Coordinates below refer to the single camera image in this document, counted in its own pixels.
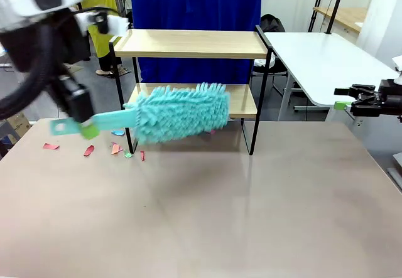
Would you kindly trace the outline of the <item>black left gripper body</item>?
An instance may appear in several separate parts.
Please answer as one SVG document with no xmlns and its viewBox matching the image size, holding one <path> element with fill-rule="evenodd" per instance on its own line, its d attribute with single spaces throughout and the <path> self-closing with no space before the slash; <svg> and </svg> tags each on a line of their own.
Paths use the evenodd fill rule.
<svg viewBox="0 0 402 278">
<path fill-rule="evenodd" d="M 67 103 L 67 114 L 75 122 L 84 123 L 94 115 L 90 92 L 76 81 L 62 81 L 62 95 Z"/>
</svg>

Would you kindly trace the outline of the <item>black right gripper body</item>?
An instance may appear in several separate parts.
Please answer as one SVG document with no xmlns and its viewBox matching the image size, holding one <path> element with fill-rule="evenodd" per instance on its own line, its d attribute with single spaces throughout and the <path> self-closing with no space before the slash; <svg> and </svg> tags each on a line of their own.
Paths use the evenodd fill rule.
<svg viewBox="0 0 402 278">
<path fill-rule="evenodd" d="M 381 80 L 379 97 L 383 115 L 401 115 L 401 85 L 393 79 Z"/>
</svg>

